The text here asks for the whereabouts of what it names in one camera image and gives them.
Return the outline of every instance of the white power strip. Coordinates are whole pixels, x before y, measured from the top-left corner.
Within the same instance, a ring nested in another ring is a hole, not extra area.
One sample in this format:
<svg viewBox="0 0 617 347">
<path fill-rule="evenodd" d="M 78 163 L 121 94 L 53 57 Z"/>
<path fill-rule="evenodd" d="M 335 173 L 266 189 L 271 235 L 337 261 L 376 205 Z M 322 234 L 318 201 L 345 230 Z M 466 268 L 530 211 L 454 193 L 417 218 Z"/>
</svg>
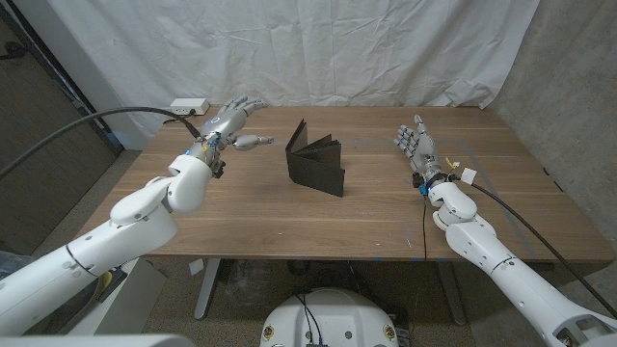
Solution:
<svg viewBox="0 0 617 347">
<path fill-rule="evenodd" d="M 195 110 L 193 115 L 205 115 L 210 104 L 204 98 L 177 98 L 170 106 L 172 112 L 179 116 L 187 116 L 191 114 L 191 110 Z"/>
</svg>

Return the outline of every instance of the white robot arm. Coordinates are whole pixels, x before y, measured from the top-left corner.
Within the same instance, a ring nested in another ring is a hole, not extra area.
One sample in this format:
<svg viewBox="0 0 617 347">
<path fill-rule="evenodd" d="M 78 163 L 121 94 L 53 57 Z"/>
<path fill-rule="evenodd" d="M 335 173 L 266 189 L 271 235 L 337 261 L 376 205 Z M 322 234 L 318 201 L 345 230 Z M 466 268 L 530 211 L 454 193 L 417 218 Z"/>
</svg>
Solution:
<svg viewBox="0 0 617 347">
<path fill-rule="evenodd" d="M 448 181 L 426 126 L 419 116 L 415 121 L 417 132 L 403 125 L 394 141 L 421 174 L 422 195 L 439 208 L 433 220 L 448 246 L 489 275 L 548 346 L 616 345 L 617 320 L 568 300 L 497 239 L 475 202 Z"/>
<path fill-rule="evenodd" d="M 171 212 L 189 213 L 205 199 L 208 181 L 223 174 L 221 150 L 248 150 L 271 138 L 235 137 L 261 101 L 230 102 L 201 129 L 201 136 L 169 166 L 172 177 L 155 177 L 120 200 L 110 220 L 0 280 L 0 335 L 20 335 L 93 280 L 128 260 L 169 242 L 178 226 Z"/>
</svg>

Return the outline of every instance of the white tag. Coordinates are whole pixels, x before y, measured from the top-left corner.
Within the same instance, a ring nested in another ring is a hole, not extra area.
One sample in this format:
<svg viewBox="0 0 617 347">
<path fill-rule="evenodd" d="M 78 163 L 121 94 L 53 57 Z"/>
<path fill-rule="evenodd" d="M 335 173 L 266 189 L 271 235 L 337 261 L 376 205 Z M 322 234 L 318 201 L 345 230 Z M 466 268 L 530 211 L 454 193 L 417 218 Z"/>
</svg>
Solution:
<svg viewBox="0 0 617 347">
<path fill-rule="evenodd" d="M 465 168 L 463 170 L 463 174 L 461 174 L 461 180 L 468 185 L 473 183 L 473 179 L 475 178 L 476 171 L 470 168 Z"/>
<path fill-rule="evenodd" d="M 198 274 L 203 270 L 203 259 L 199 258 L 189 263 L 189 270 L 191 270 L 191 276 Z"/>
</svg>

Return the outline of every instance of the black wire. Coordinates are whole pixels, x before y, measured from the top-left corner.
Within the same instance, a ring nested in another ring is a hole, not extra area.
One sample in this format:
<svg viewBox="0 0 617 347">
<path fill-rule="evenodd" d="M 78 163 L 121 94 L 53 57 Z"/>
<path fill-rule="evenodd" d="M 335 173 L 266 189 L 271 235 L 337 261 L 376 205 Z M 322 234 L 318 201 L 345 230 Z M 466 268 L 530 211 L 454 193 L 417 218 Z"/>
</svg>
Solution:
<svg viewBox="0 0 617 347">
<path fill-rule="evenodd" d="M 26 159 L 28 159 L 32 154 L 37 152 L 39 149 L 49 144 L 56 138 L 60 137 L 61 135 L 69 131 L 70 129 L 76 127 L 77 125 L 83 124 L 93 119 L 101 118 L 103 116 L 109 116 L 109 115 L 114 115 L 118 113 L 126 113 L 126 112 L 150 112 L 150 113 L 156 113 L 156 114 L 173 117 L 181 121 L 186 126 L 186 128 L 189 129 L 193 137 L 198 138 L 199 136 L 201 136 L 200 131 L 195 126 L 193 126 L 193 124 L 183 119 L 181 116 L 173 112 L 167 111 L 167 110 L 161 110 L 161 109 L 157 109 L 153 107 L 121 107 L 118 109 L 96 112 L 91 115 L 87 115 L 79 120 L 73 121 L 65 125 L 64 127 L 56 130 L 55 132 L 53 132 L 51 135 L 47 136 L 46 138 L 40 140 L 34 146 L 30 147 L 30 149 L 23 152 L 19 157 L 17 157 L 17 159 L 13 160 L 11 164 L 9 164 L 7 167 L 2 169 L 2 172 L 0 172 L 0 179 L 4 178 L 7 174 L 13 171 L 17 166 L 19 166 L 19 164 L 23 163 Z"/>
<path fill-rule="evenodd" d="M 307 317 L 307 323 L 308 323 L 308 333 L 310 334 L 310 339 L 308 340 L 308 342 L 312 343 L 312 329 L 310 328 L 310 319 L 309 319 L 309 314 L 307 311 L 307 306 L 305 306 L 305 316 Z"/>
<path fill-rule="evenodd" d="M 497 196 L 495 196 L 493 193 L 487 191 L 486 189 L 480 187 L 479 185 L 472 183 L 471 187 L 479 190 L 480 192 L 488 195 L 489 197 L 493 198 L 493 200 L 499 202 L 499 204 L 501 204 L 501 206 L 505 207 L 505 209 L 507 209 L 510 213 L 512 213 L 512 215 L 514 217 L 516 217 L 519 221 L 521 221 L 521 223 L 523 223 L 534 235 L 536 235 L 536 237 L 545 245 L 547 246 L 547 248 L 549 249 L 549 251 L 551 253 L 553 253 L 557 259 L 559 259 L 559 261 L 561 261 L 561 263 L 568 269 L 570 270 L 570 272 L 577 278 L 577 280 L 580 281 L 580 283 L 582 283 L 582 285 L 585 286 L 585 288 L 587 288 L 587 290 L 589 290 L 589 292 L 591 293 L 591 295 L 593 295 L 599 302 L 600 304 L 602 304 L 602 306 L 604 306 L 604 308 L 606 308 L 608 310 L 608 312 L 610 312 L 610 314 L 612 314 L 613 317 L 617 318 L 617 311 L 615 310 L 615 308 L 613 308 L 603 297 L 602 295 L 600 295 L 600 293 L 598 293 L 596 291 L 596 289 L 594 289 L 594 287 L 591 286 L 591 284 L 589 284 L 589 282 L 587 282 L 587 280 L 578 274 L 577 271 L 575 271 L 575 269 L 572 268 L 572 266 L 570 265 L 570 263 L 568 262 L 568 260 L 566 260 L 563 256 L 561 256 L 561 254 L 555 249 L 553 248 L 549 241 L 545 240 L 544 237 L 542 237 L 542 235 L 540 235 L 540 233 L 531 226 L 531 224 L 529 224 L 523 217 L 521 217 L 520 214 L 518 214 L 514 209 L 512 209 L 512 207 L 508 206 L 507 203 L 503 202 L 503 200 L 501 200 L 500 198 L 498 198 Z"/>
<path fill-rule="evenodd" d="M 193 116 L 195 115 L 195 113 L 196 113 L 195 109 L 191 109 L 191 111 L 189 111 L 189 114 L 188 114 L 188 115 L 186 115 L 186 116 L 180 116 L 180 117 L 181 117 L 183 120 L 186 120 L 186 119 L 188 119 L 188 118 L 193 117 Z M 163 124 L 171 123 L 171 122 L 174 122 L 174 121 L 179 121 L 179 119 L 174 118 L 174 119 L 172 119 L 172 120 L 165 120 L 165 121 L 163 121 Z"/>
<path fill-rule="evenodd" d="M 426 220 L 426 197 L 424 197 L 424 212 L 422 212 L 422 237 L 424 238 L 424 260 L 426 260 L 426 229 L 424 228 L 424 221 Z"/>
<path fill-rule="evenodd" d="M 298 300 L 300 300 L 302 305 L 305 307 L 305 313 L 307 313 L 307 311 L 308 311 L 308 314 L 310 314 L 310 318 L 312 318 L 312 321 L 315 323 L 315 327 L 317 327 L 317 333 L 319 334 L 319 344 L 320 345 L 323 344 L 324 340 L 321 338 L 321 330 L 319 330 L 319 325 L 317 324 L 317 320 L 315 319 L 315 316 L 312 315 L 312 312 L 310 311 L 310 308 L 307 306 L 307 302 L 302 300 L 302 299 L 300 299 L 298 294 L 294 294 L 294 295 L 296 296 L 296 298 L 298 298 Z"/>
</svg>

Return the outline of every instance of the white curtain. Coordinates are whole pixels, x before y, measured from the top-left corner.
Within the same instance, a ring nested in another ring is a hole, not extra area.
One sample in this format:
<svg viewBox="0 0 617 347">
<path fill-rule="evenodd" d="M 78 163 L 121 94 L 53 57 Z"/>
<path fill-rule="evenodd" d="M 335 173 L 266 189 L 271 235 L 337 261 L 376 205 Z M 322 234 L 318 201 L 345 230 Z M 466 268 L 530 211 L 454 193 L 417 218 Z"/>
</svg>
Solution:
<svg viewBox="0 0 617 347">
<path fill-rule="evenodd" d="M 539 0 L 49 0 L 121 102 L 487 106 Z M 153 136 L 161 121 L 133 116 Z"/>
</svg>

